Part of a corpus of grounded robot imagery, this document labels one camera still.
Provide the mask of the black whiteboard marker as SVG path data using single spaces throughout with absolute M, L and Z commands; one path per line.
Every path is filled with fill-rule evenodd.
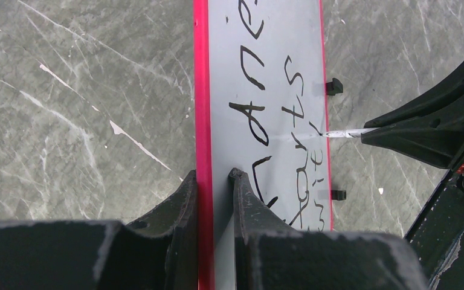
M 362 134 L 375 131 L 376 128 L 330 130 L 322 134 L 326 138 L 361 138 Z

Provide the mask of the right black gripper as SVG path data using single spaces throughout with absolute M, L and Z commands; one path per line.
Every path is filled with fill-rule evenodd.
M 390 149 L 459 175 L 464 193 L 464 61 L 437 85 L 405 105 L 374 118 L 361 142 Z

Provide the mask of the pink-framed whiteboard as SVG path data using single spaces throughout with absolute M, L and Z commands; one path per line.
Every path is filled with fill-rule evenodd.
M 297 230 L 333 229 L 321 1 L 195 1 L 199 289 L 235 289 L 228 173 Z

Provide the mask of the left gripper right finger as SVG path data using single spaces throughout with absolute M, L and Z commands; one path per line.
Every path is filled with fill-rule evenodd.
M 298 231 L 232 169 L 237 289 L 427 289 L 408 242 L 385 233 Z

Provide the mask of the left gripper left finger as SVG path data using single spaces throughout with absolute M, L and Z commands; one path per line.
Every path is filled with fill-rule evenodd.
M 0 221 L 0 289 L 196 289 L 197 182 L 129 224 Z

